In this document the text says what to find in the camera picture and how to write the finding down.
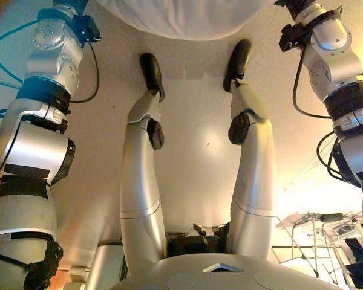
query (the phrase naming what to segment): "black foot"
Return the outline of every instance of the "black foot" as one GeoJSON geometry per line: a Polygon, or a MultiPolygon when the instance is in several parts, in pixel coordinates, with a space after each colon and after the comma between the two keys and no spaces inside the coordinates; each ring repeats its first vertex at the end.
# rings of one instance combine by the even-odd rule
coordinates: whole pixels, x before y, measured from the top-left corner
{"type": "Polygon", "coordinates": [[[242,39],[232,51],[227,73],[224,77],[223,88],[226,92],[230,92],[231,80],[243,79],[244,70],[250,59],[252,43],[248,39],[242,39]]]}
{"type": "Polygon", "coordinates": [[[146,81],[148,90],[160,92],[160,102],[164,100],[165,93],[162,84],[162,72],[156,58],[151,53],[144,53],[140,56],[141,70],[146,81]]]}

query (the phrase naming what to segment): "white fabric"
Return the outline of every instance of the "white fabric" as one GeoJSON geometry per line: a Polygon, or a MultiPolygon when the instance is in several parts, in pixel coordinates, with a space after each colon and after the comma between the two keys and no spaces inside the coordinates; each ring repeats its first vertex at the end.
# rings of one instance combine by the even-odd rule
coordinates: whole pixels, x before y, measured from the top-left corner
{"type": "Polygon", "coordinates": [[[236,33],[273,0],[97,0],[138,30],[186,40],[214,40],[236,33]]]}

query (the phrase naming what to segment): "robotic arm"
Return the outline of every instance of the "robotic arm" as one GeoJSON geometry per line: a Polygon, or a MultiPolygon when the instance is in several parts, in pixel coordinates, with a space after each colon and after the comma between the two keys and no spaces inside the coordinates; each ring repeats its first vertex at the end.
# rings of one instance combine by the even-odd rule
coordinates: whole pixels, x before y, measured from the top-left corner
{"type": "Polygon", "coordinates": [[[24,83],[0,125],[0,289],[45,289],[63,256],[51,186],[74,158],[64,132],[82,48],[100,40],[86,4],[54,0],[39,12],[24,83]]]}
{"type": "Polygon", "coordinates": [[[333,157],[341,179],[363,191],[363,69],[351,50],[351,33],[340,21],[342,9],[327,11],[311,0],[276,5],[286,6],[296,22],[283,28],[280,47],[302,48],[312,88],[333,121],[338,137],[333,157]]]}

